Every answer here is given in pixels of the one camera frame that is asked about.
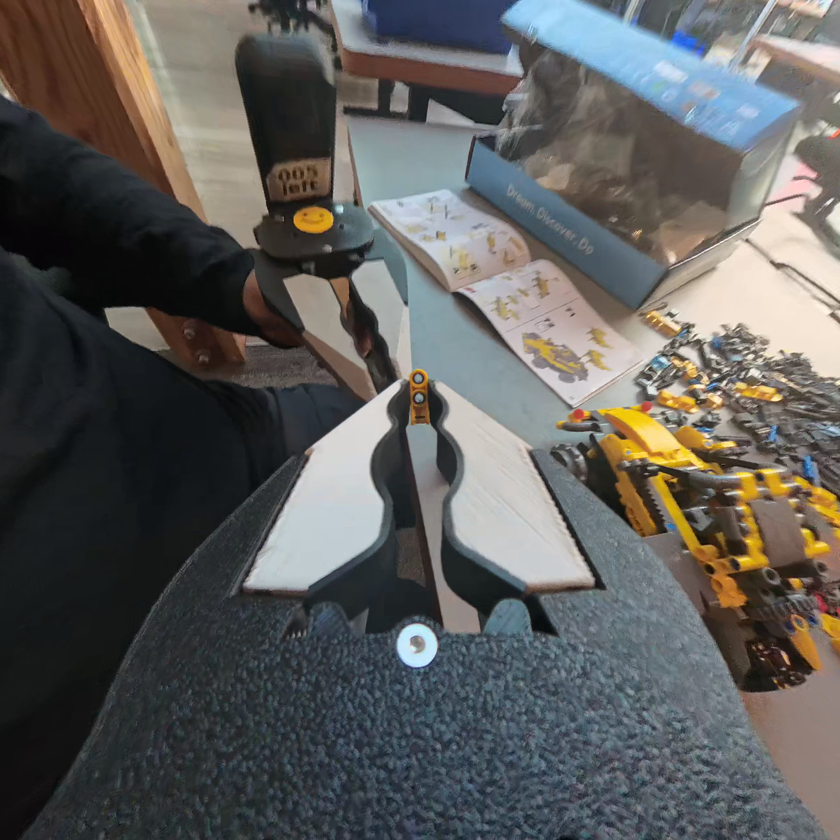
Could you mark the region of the wooden beam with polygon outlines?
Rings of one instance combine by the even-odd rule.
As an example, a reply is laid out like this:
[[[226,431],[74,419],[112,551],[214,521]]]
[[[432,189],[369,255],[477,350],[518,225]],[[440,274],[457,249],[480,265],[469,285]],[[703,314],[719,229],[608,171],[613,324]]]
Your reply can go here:
[[[125,2],[2,2],[2,87],[49,126],[107,155],[205,223],[181,147]],[[2,291],[27,275],[107,321],[65,269],[2,250]],[[182,365],[208,372],[245,360],[245,337],[198,318],[144,309]]]

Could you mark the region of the person's black clothing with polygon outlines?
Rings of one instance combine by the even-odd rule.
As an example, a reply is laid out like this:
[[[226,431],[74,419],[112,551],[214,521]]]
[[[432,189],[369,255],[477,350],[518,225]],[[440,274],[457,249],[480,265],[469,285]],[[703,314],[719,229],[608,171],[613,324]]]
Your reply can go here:
[[[17,838],[172,577],[361,401],[196,378],[17,257],[1,316],[1,833]]]

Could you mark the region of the blue storage bin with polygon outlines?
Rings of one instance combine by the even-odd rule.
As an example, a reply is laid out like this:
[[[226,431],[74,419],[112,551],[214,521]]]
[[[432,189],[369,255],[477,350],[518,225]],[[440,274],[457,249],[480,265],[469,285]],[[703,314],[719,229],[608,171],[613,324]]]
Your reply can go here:
[[[512,1],[362,1],[362,15],[382,38],[506,55],[501,18]]]

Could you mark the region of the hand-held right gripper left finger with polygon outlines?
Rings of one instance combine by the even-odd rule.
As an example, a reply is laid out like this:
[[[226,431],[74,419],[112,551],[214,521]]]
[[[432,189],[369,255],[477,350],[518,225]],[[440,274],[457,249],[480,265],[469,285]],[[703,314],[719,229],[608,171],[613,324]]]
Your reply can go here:
[[[310,447],[244,593],[373,597],[395,574],[408,393],[395,382]]]

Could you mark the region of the person's left hand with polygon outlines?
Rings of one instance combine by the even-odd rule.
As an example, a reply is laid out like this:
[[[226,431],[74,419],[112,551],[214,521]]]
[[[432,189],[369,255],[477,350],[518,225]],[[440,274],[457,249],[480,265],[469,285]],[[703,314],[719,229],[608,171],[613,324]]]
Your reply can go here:
[[[275,310],[268,307],[259,288],[256,269],[249,273],[244,289],[243,304],[248,318],[257,327],[256,335],[280,350],[304,345],[301,332]]]

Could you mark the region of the pile of loose brick parts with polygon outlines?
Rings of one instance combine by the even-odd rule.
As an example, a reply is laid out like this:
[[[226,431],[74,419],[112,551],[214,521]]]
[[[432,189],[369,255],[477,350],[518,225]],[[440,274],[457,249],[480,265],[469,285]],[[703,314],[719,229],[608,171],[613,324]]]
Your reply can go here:
[[[818,374],[803,353],[772,353],[744,323],[705,337],[672,309],[651,308],[641,319],[667,340],[635,379],[647,400],[695,414],[703,433],[728,422],[746,436],[740,448],[838,495],[838,379]]]

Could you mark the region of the person's left forearm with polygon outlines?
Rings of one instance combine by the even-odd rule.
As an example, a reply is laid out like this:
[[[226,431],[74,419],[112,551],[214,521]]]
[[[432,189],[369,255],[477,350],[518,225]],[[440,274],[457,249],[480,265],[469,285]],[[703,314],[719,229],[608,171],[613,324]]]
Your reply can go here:
[[[105,308],[154,308],[259,335],[244,291],[253,256],[219,227],[2,98],[1,243],[67,270]]]

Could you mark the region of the wood edged background table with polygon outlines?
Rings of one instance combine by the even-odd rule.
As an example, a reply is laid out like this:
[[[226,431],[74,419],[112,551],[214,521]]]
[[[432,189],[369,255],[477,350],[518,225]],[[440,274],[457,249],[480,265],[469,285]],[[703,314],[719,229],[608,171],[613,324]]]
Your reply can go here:
[[[343,70],[377,83],[374,108],[345,106],[344,115],[424,123],[434,105],[457,114],[462,124],[500,120],[505,97],[522,77],[515,49],[499,56],[377,38],[361,2],[329,5]]]

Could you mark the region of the blue cardboard box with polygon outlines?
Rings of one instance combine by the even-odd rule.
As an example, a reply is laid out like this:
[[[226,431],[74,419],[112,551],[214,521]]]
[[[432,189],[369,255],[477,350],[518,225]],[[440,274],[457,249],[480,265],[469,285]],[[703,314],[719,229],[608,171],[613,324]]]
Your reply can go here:
[[[636,310],[716,268],[758,226],[802,112],[797,100],[586,2],[517,2],[501,22],[524,76],[528,47],[569,56],[713,142],[732,176],[731,227],[694,255],[661,266],[499,158],[498,131],[474,141],[465,179],[515,225]]]

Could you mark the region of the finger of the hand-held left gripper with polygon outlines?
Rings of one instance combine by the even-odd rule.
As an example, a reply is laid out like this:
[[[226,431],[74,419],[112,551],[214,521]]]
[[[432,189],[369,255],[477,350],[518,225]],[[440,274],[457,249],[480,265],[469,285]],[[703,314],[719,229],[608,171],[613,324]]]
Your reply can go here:
[[[365,402],[374,399],[377,391],[371,374],[342,321],[340,300],[332,283],[315,276],[291,276],[282,282],[311,353],[337,383]]]
[[[367,259],[349,278],[349,295],[346,329],[379,393],[413,369],[404,259]]]

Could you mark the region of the yellow grey toy brick vehicle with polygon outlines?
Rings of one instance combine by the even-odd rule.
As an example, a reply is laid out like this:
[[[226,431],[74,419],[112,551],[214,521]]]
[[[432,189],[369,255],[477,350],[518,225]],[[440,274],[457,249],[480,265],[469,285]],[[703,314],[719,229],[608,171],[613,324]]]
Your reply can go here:
[[[586,440],[550,454],[669,568],[739,689],[803,685],[823,667],[816,633],[838,652],[838,493],[816,463],[750,459],[650,408],[576,410],[560,428]]]

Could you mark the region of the grey desk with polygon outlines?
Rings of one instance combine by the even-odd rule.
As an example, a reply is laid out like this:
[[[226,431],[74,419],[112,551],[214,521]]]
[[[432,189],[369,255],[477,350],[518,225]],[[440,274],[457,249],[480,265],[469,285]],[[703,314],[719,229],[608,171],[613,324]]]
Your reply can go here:
[[[346,117],[339,129],[352,167],[354,194],[367,208],[371,203],[414,194],[448,189],[465,203],[484,212],[492,209],[478,195],[466,190],[465,171],[469,149],[477,126],[420,123]],[[758,329],[778,338],[794,336],[793,325],[785,324],[784,313],[794,305],[813,316],[816,304],[802,303],[793,290],[784,290],[782,280],[760,280],[770,269],[755,267],[756,256],[736,255],[755,287],[766,284],[779,288],[788,302],[781,315],[764,307],[755,322]],[[629,310],[612,299],[592,281],[565,264],[562,270],[586,297],[593,309],[612,324],[645,358],[654,354],[656,336]],[[499,338],[475,305],[462,296],[447,293],[413,257],[406,257],[412,359],[484,414],[512,431],[535,448],[548,450],[559,442],[574,442],[581,435],[567,434],[555,427],[570,408],[548,386],[526,372],[519,358]],[[423,521],[430,540],[429,556],[435,573],[441,572],[440,509],[445,483],[434,466],[434,435],[411,433],[414,474],[421,497]],[[440,596],[446,627],[466,630],[477,627],[477,613],[448,588]],[[839,838],[838,748],[839,676],[838,654],[824,633],[815,633],[823,668],[804,686],[759,694],[741,694],[749,714],[770,756],[792,790],[811,809],[831,838]]]

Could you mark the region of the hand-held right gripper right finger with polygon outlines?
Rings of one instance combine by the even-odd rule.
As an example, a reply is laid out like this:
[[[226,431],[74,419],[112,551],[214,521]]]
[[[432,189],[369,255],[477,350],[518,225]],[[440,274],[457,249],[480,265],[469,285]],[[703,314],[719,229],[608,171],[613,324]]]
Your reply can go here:
[[[596,579],[532,447],[448,385],[430,382],[436,464],[448,483],[441,562],[456,594],[556,594]]]

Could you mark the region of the building instruction booklet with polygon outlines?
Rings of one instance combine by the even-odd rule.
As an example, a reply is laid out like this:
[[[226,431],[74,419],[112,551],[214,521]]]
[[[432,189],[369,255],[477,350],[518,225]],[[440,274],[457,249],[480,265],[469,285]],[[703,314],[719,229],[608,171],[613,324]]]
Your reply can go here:
[[[532,259],[519,231],[455,193],[374,202],[369,211],[573,408],[643,362],[642,352],[603,320],[559,267]]]

